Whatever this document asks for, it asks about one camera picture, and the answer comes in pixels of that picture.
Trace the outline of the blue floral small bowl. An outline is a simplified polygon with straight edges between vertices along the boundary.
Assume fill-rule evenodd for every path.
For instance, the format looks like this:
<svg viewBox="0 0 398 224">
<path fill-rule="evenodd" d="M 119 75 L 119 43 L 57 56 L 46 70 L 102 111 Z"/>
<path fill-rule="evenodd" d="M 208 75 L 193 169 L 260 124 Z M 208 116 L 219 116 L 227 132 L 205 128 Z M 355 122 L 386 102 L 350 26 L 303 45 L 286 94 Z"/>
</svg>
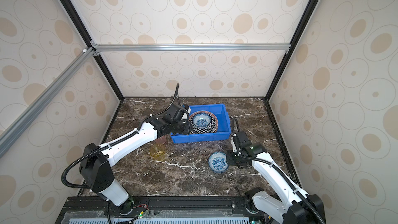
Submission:
<svg viewBox="0 0 398 224">
<path fill-rule="evenodd" d="M 211 116 L 208 113 L 197 113 L 192 117 L 192 124 L 199 129 L 207 128 L 211 124 Z"/>
</svg>

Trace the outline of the geometric pattern brown rimmed plate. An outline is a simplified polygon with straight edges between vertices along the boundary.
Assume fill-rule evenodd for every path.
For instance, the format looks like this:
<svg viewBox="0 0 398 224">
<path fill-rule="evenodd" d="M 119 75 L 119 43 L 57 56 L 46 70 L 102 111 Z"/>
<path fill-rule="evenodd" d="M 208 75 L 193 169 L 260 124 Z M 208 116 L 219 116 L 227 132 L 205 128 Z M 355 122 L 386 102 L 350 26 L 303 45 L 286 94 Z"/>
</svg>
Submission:
<svg viewBox="0 0 398 224">
<path fill-rule="evenodd" d="M 197 114 L 197 113 L 208 113 L 208 114 L 210 114 L 210 116 L 211 116 L 211 124 L 210 124 L 207 128 L 199 129 L 199 128 L 196 128 L 196 127 L 192 124 L 192 117 L 193 117 L 195 114 Z M 218 129 L 218 119 L 217 119 L 217 117 L 216 117 L 213 113 L 208 112 L 208 111 L 198 111 L 198 112 L 193 113 L 193 114 L 190 116 L 189 121 L 190 121 L 190 123 L 191 123 L 191 125 L 192 125 L 192 130 L 191 130 L 191 132 L 190 132 L 191 134 L 215 133 L 215 132 L 217 131 L 217 129 Z"/>
</svg>

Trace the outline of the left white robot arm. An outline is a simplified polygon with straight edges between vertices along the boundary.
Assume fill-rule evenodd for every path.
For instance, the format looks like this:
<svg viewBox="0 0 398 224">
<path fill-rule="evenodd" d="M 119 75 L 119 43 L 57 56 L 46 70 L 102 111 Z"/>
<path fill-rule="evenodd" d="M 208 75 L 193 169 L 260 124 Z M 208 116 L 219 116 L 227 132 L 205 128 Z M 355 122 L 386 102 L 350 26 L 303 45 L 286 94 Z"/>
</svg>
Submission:
<svg viewBox="0 0 398 224">
<path fill-rule="evenodd" d="M 130 195 L 115 179 L 112 167 L 149 142 L 170 134 L 188 135 L 192 130 L 190 108 L 180 103 L 178 88 L 176 86 L 172 102 L 166 109 L 144 118 L 133 131 L 99 146 L 89 144 L 84 155 L 63 171 L 62 184 L 69 188 L 90 189 L 117 207 L 126 205 Z M 66 178 L 75 166 L 79 166 L 79 172 L 86 181 L 83 186 Z"/>
</svg>

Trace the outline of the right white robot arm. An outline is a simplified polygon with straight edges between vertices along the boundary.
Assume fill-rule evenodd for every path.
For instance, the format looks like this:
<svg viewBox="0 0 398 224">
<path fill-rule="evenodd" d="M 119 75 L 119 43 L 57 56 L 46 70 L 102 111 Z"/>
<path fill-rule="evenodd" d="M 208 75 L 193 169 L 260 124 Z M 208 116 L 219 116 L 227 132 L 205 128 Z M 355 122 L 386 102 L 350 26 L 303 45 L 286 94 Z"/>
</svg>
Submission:
<svg viewBox="0 0 398 224">
<path fill-rule="evenodd" d="M 290 179 L 262 144 L 252 143 L 235 117 L 231 131 L 232 149 L 227 151 L 227 164 L 239 169 L 254 168 L 278 196 L 274 198 L 260 187 L 246 192 L 244 201 L 249 213 L 263 212 L 279 224 L 326 223 L 322 200 Z"/>
</svg>

